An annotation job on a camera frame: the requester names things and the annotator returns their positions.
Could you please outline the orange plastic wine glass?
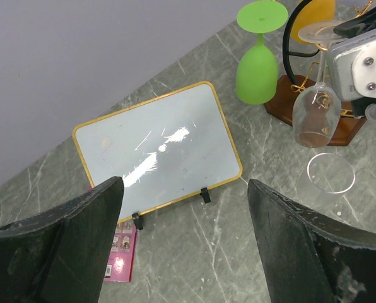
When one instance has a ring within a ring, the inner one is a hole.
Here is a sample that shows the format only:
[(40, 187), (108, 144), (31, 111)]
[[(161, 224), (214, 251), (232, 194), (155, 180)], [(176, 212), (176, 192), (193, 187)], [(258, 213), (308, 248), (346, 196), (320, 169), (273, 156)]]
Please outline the orange plastic wine glass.
[(335, 10), (336, 0), (311, 1), (296, 17), (290, 33), (291, 38), (296, 42), (305, 44), (305, 42), (299, 38), (298, 32), (309, 24), (332, 20), (335, 15)]

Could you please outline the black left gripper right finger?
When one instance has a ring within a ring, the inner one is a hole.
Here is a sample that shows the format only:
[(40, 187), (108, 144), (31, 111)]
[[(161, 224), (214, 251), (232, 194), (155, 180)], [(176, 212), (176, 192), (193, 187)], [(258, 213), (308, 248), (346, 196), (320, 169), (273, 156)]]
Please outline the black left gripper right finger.
[(376, 302), (376, 234), (251, 179), (247, 197), (271, 302)]

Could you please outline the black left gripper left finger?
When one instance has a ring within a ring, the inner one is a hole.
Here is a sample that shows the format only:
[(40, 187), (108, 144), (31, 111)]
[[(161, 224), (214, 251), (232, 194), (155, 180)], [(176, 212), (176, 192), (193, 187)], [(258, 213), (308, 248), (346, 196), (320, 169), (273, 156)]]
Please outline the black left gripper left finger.
[(111, 177), (30, 218), (0, 225), (0, 302), (97, 302), (124, 183)]

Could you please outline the green plastic wine glass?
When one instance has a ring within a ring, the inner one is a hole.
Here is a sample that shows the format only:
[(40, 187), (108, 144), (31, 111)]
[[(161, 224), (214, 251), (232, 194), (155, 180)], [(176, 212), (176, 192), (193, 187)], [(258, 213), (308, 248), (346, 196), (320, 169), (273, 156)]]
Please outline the green plastic wine glass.
[(257, 35), (256, 44), (242, 56), (237, 67), (235, 92), (246, 104), (265, 104), (276, 93), (279, 66), (264, 43), (264, 34), (280, 29), (287, 19), (286, 7), (277, 1), (254, 1), (237, 14), (239, 27)]

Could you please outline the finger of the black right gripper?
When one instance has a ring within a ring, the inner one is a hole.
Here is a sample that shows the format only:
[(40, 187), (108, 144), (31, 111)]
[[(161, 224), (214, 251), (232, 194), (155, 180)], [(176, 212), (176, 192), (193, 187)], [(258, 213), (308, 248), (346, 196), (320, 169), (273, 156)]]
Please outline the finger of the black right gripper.
[(369, 12), (334, 27), (333, 32), (341, 37), (355, 37), (376, 28), (376, 7)]

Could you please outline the clear wine glass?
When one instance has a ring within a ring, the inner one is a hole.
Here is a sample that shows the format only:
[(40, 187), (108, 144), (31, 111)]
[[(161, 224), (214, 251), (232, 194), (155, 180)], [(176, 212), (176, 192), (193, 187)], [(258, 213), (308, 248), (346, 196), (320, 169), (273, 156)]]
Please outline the clear wine glass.
[(341, 101), (334, 90), (325, 83), (326, 51), (333, 44), (344, 40), (333, 32), (339, 20), (321, 21), (303, 27), (298, 36), (305, 42), (319, 44), (319, 69), (314, 85), (304, 89), (295, 100), (292, 126), (295, 141), (306, 148), (328, 145), (341, 117)]

